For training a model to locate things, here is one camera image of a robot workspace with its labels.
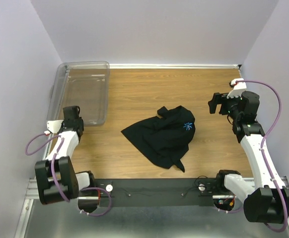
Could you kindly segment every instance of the wooden surface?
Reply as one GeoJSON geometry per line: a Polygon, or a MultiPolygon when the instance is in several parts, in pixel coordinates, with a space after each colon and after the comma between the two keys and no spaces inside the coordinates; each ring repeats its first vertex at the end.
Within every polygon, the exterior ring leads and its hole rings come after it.
{"type": "Polygon", "coordinates": [[[107,121],[86,127],[72,163],[76,172],[91,170],[96,178],[214,177],[220,169],[252,177],[248,160],[225,116],[210,115],[207,102],[214,92],[230,90],[237,69],[112,69],[107,121]],[[156,111],[183,105],[196,118],[196,133],[181,159],[185,173],[175,166],[153,165],[121,133],[156,111]]]}

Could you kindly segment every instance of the clear plastic container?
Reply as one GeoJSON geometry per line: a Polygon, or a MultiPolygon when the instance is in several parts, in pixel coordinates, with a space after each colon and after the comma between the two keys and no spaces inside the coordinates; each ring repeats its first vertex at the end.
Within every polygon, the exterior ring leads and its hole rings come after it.
{"type": "Polygon", "coordinates": [[[77,105],[85,126],[104,124],[108,108],[108,83],[108,62],[61,64],[57,70],[48,120],[62,119],[63,107],[77,105]]]}

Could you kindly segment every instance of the black t-shirt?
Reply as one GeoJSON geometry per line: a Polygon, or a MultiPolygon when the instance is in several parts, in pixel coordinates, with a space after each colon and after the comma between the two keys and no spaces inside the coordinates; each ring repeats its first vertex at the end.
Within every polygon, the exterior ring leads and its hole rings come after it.
{"type": "Polygon", "coordinates": [[[139,121],[121,132],[153,164],[169,169],[176,165],[183,172],[180,159],[189,150],[195,133],[195,118],[183,106],[162,107],[159,117],[139,121]]]}

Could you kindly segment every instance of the white wall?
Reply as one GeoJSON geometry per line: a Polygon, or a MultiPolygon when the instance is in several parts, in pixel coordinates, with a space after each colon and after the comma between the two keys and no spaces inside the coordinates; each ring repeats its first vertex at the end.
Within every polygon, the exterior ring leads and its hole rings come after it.
{"type": "Polygon", "coordinates": [[[277,0],[32,0],[62,61],[242,63],[277,0]]]}
{"type": "Polygon", "coordinates": [[[44,129],[60,63],[31,2],[0,0],[0,238],[14,236],[28,180],[42,156],[27,157],[24,147],[44,129]]]}
{"type": "MultiPolygon", "coordinates": [[[[278,3],[241,72],[245,79],[267,82],[280,93],[282,115],[267,143],[278,172],[289,180],[289,0],[278,3]]],[[[260,95],[258,119],[267,131],[277,113],[276,97],[262,86],[249,86],[260,95]]]]}

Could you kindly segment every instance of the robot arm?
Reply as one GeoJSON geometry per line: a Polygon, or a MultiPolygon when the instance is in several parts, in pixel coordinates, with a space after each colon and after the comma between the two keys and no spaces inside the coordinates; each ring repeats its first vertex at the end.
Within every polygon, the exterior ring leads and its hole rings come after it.
{"type": "Polygon", "coordinates": [[[90,171],[75,174],[71,163],[74,149],[79,144],[84,131],[84,124],[79,116],[79,111],[78,106],[65,107],[63,108],[64,120],[47,122],[48,131],[46,134],[58,133],[58,140],[46,159],[35,164],[37,187],[42,204],[63,201],[55,183],[49,179],[52,176],[51,162],[55,154],[55,172],[61,176],[58,182],[68,199],[77,198],[78,192],[82,188],[93,183],[90,171]]]}
{"type": "Polygon", "coordinates": [[[257,122],[259,95],[246,91],[242,78],[230,82],[233,89],[229,93],[214,93],[209,101],[210,113],[221,105],[219,114],[233,119],[232,130],[238,143],[244,149],[255,181],[255,188],[248,185],[238,172],[220,171],[217,178],[221,187],[233,192],[243,203],[244,213],[249,222],[282,223],[284,221],[283,206],[275,183],[270,176],[262,149],[265,151],[267,163],[274,175],[278,188],[282,191],[289,215],[289,189],[278,175],[269,155],[266,143],[261,148],[265,136],[264,130],[257,122]]]}

